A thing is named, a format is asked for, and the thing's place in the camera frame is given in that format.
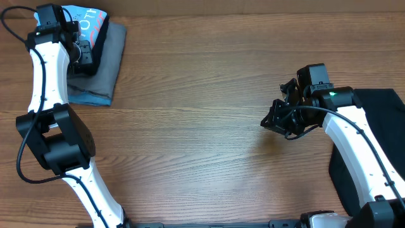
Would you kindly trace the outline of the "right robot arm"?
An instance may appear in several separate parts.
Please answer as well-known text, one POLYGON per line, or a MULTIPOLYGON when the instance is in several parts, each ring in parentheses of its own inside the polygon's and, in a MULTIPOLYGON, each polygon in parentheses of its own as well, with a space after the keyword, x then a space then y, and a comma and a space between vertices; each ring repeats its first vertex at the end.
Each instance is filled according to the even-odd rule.
POLYGON ((335 87, 324 64, 307 65, 280 85, 260 125, 299 139, 324 129, 339 151, 358 195, 360 211, 347 217, 331 211, 303 213, 291 227, 404 227, 404 179, 389 162, 370 129, 352 87, 335 87))

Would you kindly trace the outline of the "light blue printed t-shirt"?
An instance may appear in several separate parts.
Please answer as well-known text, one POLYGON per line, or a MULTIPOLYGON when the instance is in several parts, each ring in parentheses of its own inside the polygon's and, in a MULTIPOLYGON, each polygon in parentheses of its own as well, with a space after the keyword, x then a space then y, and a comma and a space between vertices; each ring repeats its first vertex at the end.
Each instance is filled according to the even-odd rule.
POLYGON ((90 42, 93 52, 102 52, 109 24, 107 12, 76 5, 64 5, 62 8, 66 9, 62 10, 66 23, 58 25, 60 31, 70 33, 68 22, 72 18, 79 22, 82 38, 90 42))

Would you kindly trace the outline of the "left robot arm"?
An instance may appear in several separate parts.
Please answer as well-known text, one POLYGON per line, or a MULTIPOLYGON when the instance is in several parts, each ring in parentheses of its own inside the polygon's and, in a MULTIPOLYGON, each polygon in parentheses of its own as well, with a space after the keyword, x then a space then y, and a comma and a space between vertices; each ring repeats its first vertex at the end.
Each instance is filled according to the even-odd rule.
POLYGON ((68 74, 94 64, 90 43, 79 37, 79 23, 62 6, 45 4, 35 11, 39 25, 25 41, 34 88, 28 113, 16 118, 22 147, 75 191, 93 227, 130 227, 97 170, 92 134, 68 103, 68 74))

